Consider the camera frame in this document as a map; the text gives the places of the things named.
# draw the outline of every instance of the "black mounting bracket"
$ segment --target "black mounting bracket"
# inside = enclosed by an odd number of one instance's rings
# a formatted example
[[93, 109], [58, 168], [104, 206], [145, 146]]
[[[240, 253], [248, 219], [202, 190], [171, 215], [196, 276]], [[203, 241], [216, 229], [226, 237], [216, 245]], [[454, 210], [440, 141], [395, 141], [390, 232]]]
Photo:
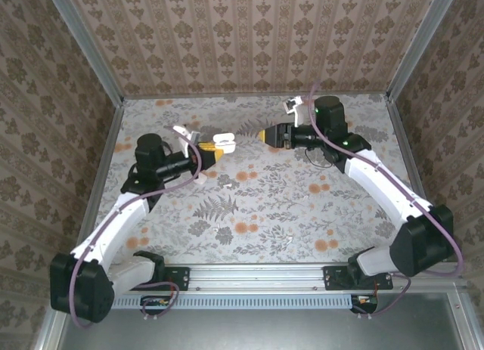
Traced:
[[[157, 282], [173, 282], [178, 285], [180, 292], [188, 291], [190, 284], [190, 267], [166, 267], [163, 256], [140, 250], [134, 256], [140, 256], [150, 259], [155, 263], [155, 270], [151, 280], [144, 284]], [[139, 291], [170, 291], [170, 286], [158, 286], [149, 288], [137, 288]]]
[[[156, 283], [162, 281], [169, 281], [176, 283], [180, 288], [180, 292], [188, 291], [188, 286], [190, 284], [190, 268], [189, 267], [165, 267], [162, 280], [152, 280], [148, 283]], [[158, 286], [150, 288], [140, 288], [138, 291], [160, 291], [160, 292], [170, 292], [175, 290], [171, 286]], [[169, 300], [172, 298], [172, 294], [169, 295], [148, 295], [142, 296], [140, 298], [140, 306], [145, 302], [148, 306], [160, 307], [160, 309], [147, 309], [145, 312], [150, 315], [157, 315], [163, 312], [163, 309], [169, 304]]]
[[363, 277], [356, 283], [349, 273], [347, 265], [329, 265], [323, 267], [324, 289], [327, 291], [341, 290], [391, 290], [392, 276], [380, 273], [375, 276]]

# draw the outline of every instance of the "floral wallpaper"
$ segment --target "floral wallpaper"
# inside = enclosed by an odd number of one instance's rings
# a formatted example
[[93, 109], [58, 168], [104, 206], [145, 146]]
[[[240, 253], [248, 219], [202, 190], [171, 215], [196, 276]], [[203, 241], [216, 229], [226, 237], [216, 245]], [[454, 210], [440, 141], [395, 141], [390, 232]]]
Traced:
[[[233, 132], [234, 153], [205, 172], [204, 185], [161, 197], [130, 234], [118, 259], [136, 250], [180, 263], [346, 261], [369, 246], [390, 243], [396, 230], [352, 179], [329, 167], [321, 151], [278, 150], [260, 130], [290, 122], [287, 97], [179, 98], [125, 102], [98, 222], [109, 212], [134, 163], [136, 140], [156, 132], [179, 150], [167, 125], [186, 124], [211, 141]], [[404, 182], [407, 172], [381, 94], [341, 95], [350, 129], [366, 137]]]
[[72, 0], [128, 98], [385, 91], [432, 0]]
[[36, 340], [113, 106], [51, 0], [0, 0], [0, 348]]
[[453, 1], [397, 105], [427, 196], [454, 212], [484, 320], [484, 0]]

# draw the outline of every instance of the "wire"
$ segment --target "wire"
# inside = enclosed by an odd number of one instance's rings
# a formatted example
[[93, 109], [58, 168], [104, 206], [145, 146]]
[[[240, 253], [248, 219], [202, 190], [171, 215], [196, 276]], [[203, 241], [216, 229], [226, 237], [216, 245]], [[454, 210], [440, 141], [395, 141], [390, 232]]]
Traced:
[[309, 160], [309, 163], [311, 163], [311, 165], [313, 165], [313, 166], [319, 167], [319, 168], [321, 168], [321, 169], [329, 169], [329, 168], [330, 168], [330, 167], [333, 165], [332, 163], [330, 163], [330, 165], [329, 165], [329, 166], [321, 166], [321, 165], [316, 165], [316, 164], [315, 164], [314, 162], [312, 162], [312, 161], [311, 161], [311, 159], [309, 158], [309, 156], [308, 156], [308, 149], [307, 149], [307, 148], [304, 150], [304, 154], [306, 155], [306, 158]]
[[362, 314], [366, 314], [367, 317], [380, 316], [381, 314], [384, 314], [385, 312], [389, 311], [393, 306], [396, 305], [396, 303], [398, 301], [400, 301], [402, 299], [402, 297], [406, 294], [406, 292], [408, 291], [408, 289], [410, 288], [410, 285], [411, 285], [411, 278], [410, 277], [402, 276], [400, 274], [392, 274], [392, 276], [393, 277], [397, 277], [397, 278], [406, 279], [407, 280], [407, 285], [405, 286], [405, 288], [399, 293], [399, 295], [388, 306], [386, 306], [385, 308], [382, 308], [379, 311], [374, 312], [373, 314], [368, 314], [364, 309], [362, 309], [362, 308], [360, 308], [358, 306], [355, 306], [355, 305], [353, 305], [353, 308], [357, 309]]
[[90, 327], [92, 325], [92, 324], [87, 324], [87, 325], [81, 324], [79, 322], [79, 318], [77, 317], [77, 314], [76, 314], [76, 306], [75, 306], [75, 303], [74, 303], [74, 291], [75, 291], [75, 288], [76, 288], [77, 274], [79, 273], [79, 269], [81, 268], [81, 264], [84, 262], [84, 259], [88, 255], [92, 246], [94, 246], [96, 244], [96, 242], [99, 240], [99, 238], [104, 233], [104, 231], [109, 226], [109, 224], [111, 224], [113, 222], [113, 220], [118, 216], [118, 214], [120, 214], [127, 206], [133, 204], [134, 202], [136, 202], [138, 200], [143, 200], [143, 199], [146, 199], [148, 197], [155, 196], [155, 195], [161, 195], [161, 194], [164, 194], [164, 193], [169, 193], [169, 192], [174, 191], [174, 190], [178, 190], [179, 188], [190, 184], [193, 180], [195, 180], [195, 178], [197, 178], [198, 174], [200, 174], [200, 171], [202, 171], [202, 156], [200, 155], [200, 151], [197, 149], [197, 146], [195, 146], [184, 135], [182, 135], [181, 133], [178, 133], [177, 131], [175, 131], [171, 127], [168, 127], [168, 130], [175, 133], [182, 140], [186, 141], [188, 143], [188, 145], [190, 146], [190, 148], [194, 151], [195, 156], [197, 157], [197, 170], [195, 171], [195, 173], [193, 174], [193, 176], [191, 178], [189, 178], [187, 181], [182, 182], [181, 184], [178, 184], [178, 185], [175, 185], [175, 186], [172, 186], [172, 187], [166, 187], [166, 188], [161, 189], [161, 190], [151, 191], [150, 193], [146, 193], [146, 194], [140, 195], [139, 197], [134, 197], [134, 198], [126, 201], [124, 204], [122, 204], [118, 208], [117, 211], [113, 212], [113, 214], [111, 214], [111, 216], [108, 218], [108, 220], [106, 220], [105, 223], [101, 226], [101, 228], [99, 229], [97, 234], [92, 238], [91, 244], [85, 248], [85, 251], [82, 253], [82, 255], [77, 260], [77, 263], [76, 263], [76, 265], [74, 266], [74, 269], [73, 269], [73, 273], [70, 277], [69, 310], [70, 310], [70, 315], [73, 319], [73, 323], [77, 327], [81, 327], [82, 329], [87, 329], [88, 327]]
[[377, 301], [378, 301], [378, 284], [377, 284], [377, 280], [375, 280], [375, 292], [373, 293], [373, 296], [376, 297]]
[[322, 134], [322, 132], [319, 130], [318, 126], [316, 125], [316, 120], [314, 117], [314, 109], [312, 109], [312, 95], [315, 93], [316, 88], [317, 88], [317, 84], [314, 84], [311, 88], [311, 91], [309, 92], [308, 112], [309, 112], [309, 118], [311, 119], [312, 128], [316, 131], [319, 138], [323, 140], [328, 146], [334, 148], [335, 150], [338, 150], [339, 152], [342, 152], [345, 155], [348, 155], [350, 157], [355, 157], [363, 161], [364, 163], [367, 163], [371, 167], [375, 168], [375, 170], [381, 172], [383, 176], [385, 176], [385, 178], [388, 179], [388, 181], [390, 181], [393, 184], [393, 186], [395, 186], [403, 194], [405, 199], [407, 199], [411, 203], [411, 205], [415, 206], [418, 210], [420, 210], [420, 212], [423, 215], [425, 215], [427, 219], [429, 219], [429, 221], [440, 231], [440, 233], [442, 233], [442, 235], [446, 238], [446, 240], [451, 244], [452, 249], [454, 250], [455, 255], [457, 256], [457, 259], [458, 259], [455, 269], [452, 272], [448, 272], [448, 273], [426, 271], [427, 273], [433, 274], [436, 276], [441, 276], [441, 277], [457, 277], [459, 274], [461, 274], [462, 271], [464, 270], [464, 258], [462, 256], [462, 252], [459, 249], [459, 246], [455, 242], [454, 238], [452, 238], [452, 236], [444, 229], [444, 227], [441, 226], [441, 224], [437, 220], [435, 220], [434, 217], [431, 216], [431, 214], [429, 214], [428, 211], [426, 211], [425, 208], [422, 207], [422, 205], [420, 205], [417, 201], [414, 201], [414, 198], [406, 191], [405, 188], [403, 188], [403, 186], [400, 185], [400, 183], [397, 182], [397, 180], [395, 180], [392, 177], [392, 175], [385, 168], [377, 165], [376, 163], [367, 159], [366, 157], [360, 156], [357, 153], [353, 153], [351, 151], [345, 150], [344, 148], [337, 146]]
[[[172, 301], [170, 301], [170, 303], [166, 306], [166, 308], [161, 311], [159, 314], [157, 314], [156, 316], [157, 317], [162, 317], [163, 315], [165, 315], [171, 307], [173, 307], [178, 299], [178, 295], [180, 294], [180, 287], [178, 287], [178, 284], [176, 284], [175, 282], [156, 282], [156, 283], [147, 283], [147, 284], [140, 284], [139, 286], [136, 286], [135, 287], [135, 290], [137, 288], [151, 288], [151, 287], [158, 287], [158, 286], [171, 286], [171, 287], [175, 287], [175, 297], [172, 299]], [[148, 316], [150, 316], [149, 314], [146, 313], [146, 306], [147, 304], [151, 302], [151, 299], [147, 299], [146, 301], [143, 302], [143, 306], [141, 307], [141, 312], [143, 313], [144, 315], [144, 318], [146, 319]]]

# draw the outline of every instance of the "floral tablecloth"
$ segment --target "floral tablecloth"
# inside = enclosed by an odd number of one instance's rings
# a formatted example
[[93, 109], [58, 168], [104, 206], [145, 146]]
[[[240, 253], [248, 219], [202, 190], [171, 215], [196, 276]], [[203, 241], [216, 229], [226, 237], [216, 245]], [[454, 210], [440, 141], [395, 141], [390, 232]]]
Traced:
[[[178, 140], [165, 127], [182, 124], [200, 131], [205, 141], [233, 132], [237, 149], [206, 172], [204, 185], [192, 183], [162, 196], [133, 229], [117, 260], [144, 249], [172, 264], [342, 262], [361, 249], [390, 243], [395, 228], [352, 179], [335, 167], [313, 166], [303, 149], [277, 150], [257, 138], [261, 129], [291, 121], [281, 105], [285, 99], [126, 101], [98, 222], [119, 195], [139, 136], [156, 132], [179, 150]], [[408, 183], [383, 96], [340, 95], [340, 100], [350, 130], [365, 137]], [[314, 164], [328, 166], [321, 151], [308, 155]]]

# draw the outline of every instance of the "fern pattern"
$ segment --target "fern pattern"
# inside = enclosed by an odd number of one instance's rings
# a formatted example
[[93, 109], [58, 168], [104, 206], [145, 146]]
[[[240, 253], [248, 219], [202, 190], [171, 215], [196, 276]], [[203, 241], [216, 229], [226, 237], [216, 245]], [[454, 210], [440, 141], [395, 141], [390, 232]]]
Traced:
[[[287, 97], [180, 98], [171, 104], [127, 101], [97, 222], [109, 212], [134, 160], [135, 140], [156, 132], [174, 151], [178, 139], [164, 127], [184, 124], [204, 141], [235, 133], [237, 148], [204, 173], [205, 184], [189, 184], [164, 194], [150, 215], [133, 229], [135, 250], [163, 255], [171, 264], [346, 261], [369, 246], [390, 243], [396, 234], [386, 213], [352, 179], [336, 168], [321, 169], [304, 149], [274, 150], [259, 131], [290, 122], [281, 106]], [[346, 120], [356, 123], [382, 161], [404, 182], [407, 173], [382, 96], [340, 96]], [[326, 166], [321, 151], [311, 161]], [[476, 175], [481, 175], [482, 168]], [[167, 184], [181, 183], [189, 177]], [[0, 258], [12, 256], [13, 243], [0, 243]], [[45, 267], [33, 257], [30, 269]]]
[[194, 216], [216, 221], [219, 218], [223, 220], [228, 214], [234, 214], [236, 210], [239, 210], [237, 200], [232, 201], [231, 196], [228, 197], [228, 200], [219, 195], [217, 197], [218, 200], [213, 197], [205, 199], [200, 207], [195, 210]]

